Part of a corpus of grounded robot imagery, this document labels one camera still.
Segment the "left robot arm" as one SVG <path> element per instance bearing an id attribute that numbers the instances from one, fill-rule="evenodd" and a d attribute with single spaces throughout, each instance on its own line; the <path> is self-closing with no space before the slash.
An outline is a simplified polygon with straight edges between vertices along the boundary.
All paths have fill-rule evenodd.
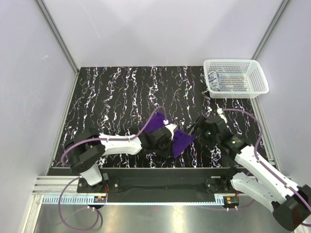
<path id="1" fill-rule="evenodd" d="M 132 136 L 100 137 L 98 133 L 82 141 L 69 143 L 62 155 L 62 161 L 85 179 L 94 192 L 104 189 L 105 180 L 95 163 L 103 155 L 151 153 L 166 151 L 171 147 L 177 126 L 168 124 L 156 131 L 139 132 Z"/>

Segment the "purple towel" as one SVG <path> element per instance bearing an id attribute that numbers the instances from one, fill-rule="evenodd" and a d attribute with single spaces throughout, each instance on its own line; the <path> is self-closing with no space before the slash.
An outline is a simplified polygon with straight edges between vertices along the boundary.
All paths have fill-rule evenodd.
<path id="1" fill-rule="evenodd" d="M 157 129 L 164 127 L 163 120 L 167 120 L 165 115 L 160 112 L 155 112 L 141 127 L 142 133 L 147 131 L 156 131 Z M 194 136 L 190 136 L 180 129 L 177 129 L 173 137 L 172 157 L 175 159 L 178 158 L 194 140 Z"/>

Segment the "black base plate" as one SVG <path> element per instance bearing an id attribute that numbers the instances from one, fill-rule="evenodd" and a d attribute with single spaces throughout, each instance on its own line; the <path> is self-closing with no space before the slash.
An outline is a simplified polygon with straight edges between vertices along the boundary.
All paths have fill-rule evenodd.
<path id="1" fill-rule="evenodd" d="M 84 178 L 78 182 L 79 193 L 101 193 L 109 188 L 110 193 L 126 191 L 194 190 L 205 193 L 209 185 L 216 192 L 221 188 L 222 179 L 233 172 L 246 171 L 244 168 L 103 168 L 100 169 L 103 181 L 89 185 Z"/>

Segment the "black marble pattern mat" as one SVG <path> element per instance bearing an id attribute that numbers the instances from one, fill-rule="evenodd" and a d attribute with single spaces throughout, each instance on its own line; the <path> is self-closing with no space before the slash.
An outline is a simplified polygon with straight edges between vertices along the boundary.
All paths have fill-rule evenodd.
<path id="1" fill-rule="evenodd" d="M 75 85 L 52 167 L 62 167 L 64 145 L 96 128 L 109 135 L 137 133 L 152 111 L 163 106 L 168 119 L 186 131 L 199 116 L 226 109 L 228 127 L 252 145 L 259 137 L 248 99 L 212 99 L 200 66 L 83 67 Z"/>

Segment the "white plastic basket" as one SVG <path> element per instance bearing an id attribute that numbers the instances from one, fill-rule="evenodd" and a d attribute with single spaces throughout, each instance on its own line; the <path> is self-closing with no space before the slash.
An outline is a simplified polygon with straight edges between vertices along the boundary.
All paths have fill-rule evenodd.
<path id="1" fill-rule="evenodd" d="M 204 75 L 209 95 L 213 99 L 253 99 L 269 92 L 264 71 L 256 60 L 207 59 Z M 209 86 L 207 74 L 215 71 L 220 76 L 220 91 Z"/>

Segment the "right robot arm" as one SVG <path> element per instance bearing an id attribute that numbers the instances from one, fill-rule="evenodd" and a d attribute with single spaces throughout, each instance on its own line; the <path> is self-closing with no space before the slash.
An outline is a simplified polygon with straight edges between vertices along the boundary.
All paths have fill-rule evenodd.
<path id="1" fill-rule="evenodd" d="M 225 192 L 234 190 L 247 194 L 265 206 L 274 219 L 286 230 L 294 231 L 311 215 L 311 188 L 299 186 L 280 173 L 255 152 L 241 135 L 233 134 L 220 116 L 200 116 L 189 134 L 204 146 L 216 145 L 223 155 L 246 168 L 257 180 L 232 167 L 221 179 Z"/>

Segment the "blue white patterned towel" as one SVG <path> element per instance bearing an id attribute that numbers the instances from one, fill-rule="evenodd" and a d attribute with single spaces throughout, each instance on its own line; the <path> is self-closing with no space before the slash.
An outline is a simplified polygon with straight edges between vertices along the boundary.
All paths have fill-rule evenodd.
<path id="1" fill-rule="evenodd" d="M 211 71 L 207 74 L 209 86 L 213 91 L 220 91 L 220 76 L 217 72 Z"/>

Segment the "aluminium frame rail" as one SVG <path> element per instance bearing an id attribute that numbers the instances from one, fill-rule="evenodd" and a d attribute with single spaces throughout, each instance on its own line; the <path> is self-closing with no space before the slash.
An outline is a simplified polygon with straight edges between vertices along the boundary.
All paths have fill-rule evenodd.
<path id="1" fill-rule="evenodd" d="M 66 189 L 68 192 L 77 193 L 124 193 L 128 190 L 194 190 L 208 194 L 216 193 L 233 193 L 241 192 L 242 189 L 263 191 L 266 187 L 250 179 L 245 174 L 239 177 L 234 185 L 230 181 L 221 177 L 199 178 L 199 177 L 170 177 L 158 178 L 152 177 L 118 177 L 112 176 L 108 180 L 103 180 L 101 183 L 94 186 L 87 184 L 84 178 L 79 178 L 74 181 Z"/>

